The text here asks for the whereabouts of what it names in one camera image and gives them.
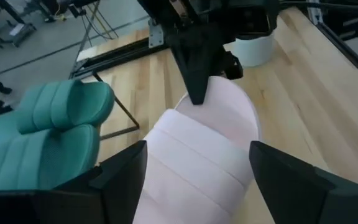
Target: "white cylinder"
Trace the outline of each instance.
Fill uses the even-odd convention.
[[[273,40],[273,33],[252,40],[236,39],[231,52],[244,68],[262,65],[269,61],[273,54]]]

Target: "wooden table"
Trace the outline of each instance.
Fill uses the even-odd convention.
[[[245,69],[244,77],[236,80],[257,109],[263,142],[358,183],[358,69],[297,9],[283,11],[277,22],[272,59],[263,66]],[[147,31],[135,32],[84,50],[78,60],[147,36]],[[100,75],[134,114],[141,129],[102,141],[99,161],[142,139],[185,93],[170,50]],[[130,125],[116,107],[101,132]],[[273,223],[255,182],[235,223]]]

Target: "teal upholstery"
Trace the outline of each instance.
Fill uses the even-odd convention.
[[[109,116],[113,104],[114,93],[107,83],[67,80],[35,86],[17,108],[17,128],[26,134],[49,128],[67,130],[81,124],[99,125]]]
[[[0,190],[52,189],[92,168],[98,149],[88,124],[16,137],[0,144]]]
[[[99,126],[114,93],[106,83],[33,86],[0,116],[0,190],[52,189],[94,166]]]

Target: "shoe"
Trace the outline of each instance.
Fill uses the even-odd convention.
[[[10,111],[13,111],[13,108],[11,106],[0,107],[0,115],[4,113],[8,113]]]
[[[12,93],[12,89],[4,87],[2,90],[0,90],[0,92],[5,94],[5,95],[8,95],[8,94]]]

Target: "concrete floor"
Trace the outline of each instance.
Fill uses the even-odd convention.
[[[99,10],[113,28],[119,27],[116,29],[118,35],[125,35],[147,27],[147,13],[136,0],[101,0]],[[38,30],[19,48],[6,45],[4,49],[0,49],[0,72],[69,45],[72,47],[0,74],[0,81],[14,89],[12,96],[0,94],[0,98],[13,102],[13,105],[20,101],[29,86],[66,80],[80,48],[79,42],[85,33],[80,18],[46,24],[39,13],[33,13],[24,20],[32,22]],[[94,37],[96,33],[92,30],[89,35]],[[98,37],[92,40],[92,44],[98,45],[104,41],[103,38]],[[358,53],[358,39],[350,40],[348,44]],[[86,43],[84,49],[88,47],[90,47],[89,42]]]

